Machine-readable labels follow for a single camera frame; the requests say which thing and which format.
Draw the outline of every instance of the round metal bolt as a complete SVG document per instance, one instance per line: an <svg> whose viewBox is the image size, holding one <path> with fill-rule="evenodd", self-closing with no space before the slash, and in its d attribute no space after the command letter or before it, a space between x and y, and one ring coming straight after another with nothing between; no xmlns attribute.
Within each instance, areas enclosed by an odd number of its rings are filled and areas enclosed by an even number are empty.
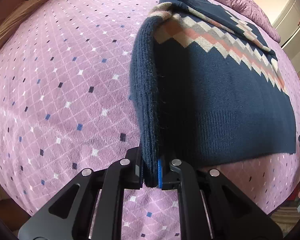
<svg viewBox="0 0 300 240"><path fill-rule="evenodd" d="M179 159L174 159L174 160L171 161L171 164L173 166L179 166L179 165L181 165L181 163L182 163L182 161L179 160Z"/></svg>
<svg viewBox="0 0 300 240"><path fill-rule="evenodd" d="M213 177L218 177L220 175L220 171L213 169L210 171L210 175Z"/></svg>
<svg viewBox="0 0 300 240"><path fill-rule="evenodd" d="M129 160L129 159L122 159L122 160L120 161L120 164L121 164L122 166L128 165L129 163L130 163L130 160Z"/></svg>
<svg viewBox="0 0 300 240"><path fill-rule="evenodd" d="M89 176L91 175L92 170L90 169L84 169L83 171L81 171L82 176Z"/></svg>

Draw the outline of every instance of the bed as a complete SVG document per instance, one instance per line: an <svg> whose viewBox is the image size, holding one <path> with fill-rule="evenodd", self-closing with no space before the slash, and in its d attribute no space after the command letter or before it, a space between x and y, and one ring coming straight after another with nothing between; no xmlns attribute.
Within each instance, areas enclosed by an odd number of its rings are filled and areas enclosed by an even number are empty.
<svg viewBox="0 0 300 240"><path fill-rule="evenodd" d="M138 29L158 1L49 0L0 49L0 184L30 215L83 168L107 168L139 145L129 92L131 52ZM251 1L250 7L243 0L209 1L223 3L237 18L254 24L276 53L297 140L300 84L279 36L265 17L254 19L262 11ZM300 181L300 144L292 155L217 168L270 213ZM124 199L122 239L179 236L176 192L144 186L126 191Z"/></svg>

